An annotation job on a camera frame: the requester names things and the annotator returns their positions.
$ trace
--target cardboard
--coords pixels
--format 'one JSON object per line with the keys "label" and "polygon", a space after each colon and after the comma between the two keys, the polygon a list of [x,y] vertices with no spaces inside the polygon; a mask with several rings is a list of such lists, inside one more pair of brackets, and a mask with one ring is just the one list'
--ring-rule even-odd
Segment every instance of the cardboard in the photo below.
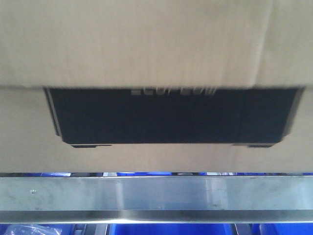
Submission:
{"label": "cardboard", "polygon": [[[2,87],[313,85],[313,1],[0,0]],[[313,171],[313,90],[269,149],[125,144],[74,149],[44,92],[0,89],[0,172]]]}
{"label": "cardboard", "polygon": [[312,85],[313,2],[1,0],[0,86]]}
{"label": "cardboard", "polygon": [[312,172],[313,90],[291,132],[270,148],[231,144],[114,144],[73,148],[55,135],[43,90],[0,89],[0,172]]}

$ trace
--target metal shelf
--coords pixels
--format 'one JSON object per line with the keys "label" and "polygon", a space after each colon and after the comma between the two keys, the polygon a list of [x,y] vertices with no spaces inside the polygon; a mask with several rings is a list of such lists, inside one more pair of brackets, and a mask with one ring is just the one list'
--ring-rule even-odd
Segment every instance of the metal shelf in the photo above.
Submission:
{"label": "metal shelf", "polygon": [[312,176],[2,177],[0,223],[313,222]]}

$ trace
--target cardboard box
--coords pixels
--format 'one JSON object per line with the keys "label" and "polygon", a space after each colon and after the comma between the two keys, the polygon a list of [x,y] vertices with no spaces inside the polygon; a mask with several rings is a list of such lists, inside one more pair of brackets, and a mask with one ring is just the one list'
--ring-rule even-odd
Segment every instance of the cardboard box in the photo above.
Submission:
{"label": "cardboard box", "polygon": [[313,171],[313,91],[269,149],[121,144],[74,149],[42,86],[313,85],[313,1],[1,0],[1,172]]}

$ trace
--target blue plastic crate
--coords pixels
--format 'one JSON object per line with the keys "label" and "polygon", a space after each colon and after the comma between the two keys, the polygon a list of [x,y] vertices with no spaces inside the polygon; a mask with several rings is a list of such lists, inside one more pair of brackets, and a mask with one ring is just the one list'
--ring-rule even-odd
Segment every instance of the blue plastic crate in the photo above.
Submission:
{"label": "blue plastic crate", "polygon": [[230,224],[116,224],[110,235],[233,235]]}
{"label": "blue plastic crate", "polygon": [[69,177],[67,172],[25,173],[24,177]]}
{"label": "blue plastic crate", "polygon": [[251,233],[252,235],[261,235],[260,224],[252,224]]}
{"label": "blue plastic crate", "polygon": [[172,175],[171,172],[117,172],[117,176],[169,176]]}
{"label": "blue plastic crate", "polygon": [[261,235],[312,235],[313,223],[261,224]]}
{"label": "blue plastic crate", "polygon": [[251,175],[251,176],[258,176],[258,175],[260,175],[260,176],[262,176],[262,175],[266,175],[265,173],[250,173],[250,172],[245,172],[245,173],[243,173],[243,172],[238,172],[238,173],[236,173],[236,175]]}

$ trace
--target plastic bag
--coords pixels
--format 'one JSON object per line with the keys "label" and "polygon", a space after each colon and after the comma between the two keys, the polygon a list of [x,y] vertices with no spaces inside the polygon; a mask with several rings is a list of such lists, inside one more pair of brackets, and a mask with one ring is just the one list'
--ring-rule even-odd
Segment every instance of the plastic bag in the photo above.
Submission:
{"label": "plastic bag", "polygon": [[12,224],[4,235],[61,235],[62,229],[44,227],[38,224]]}

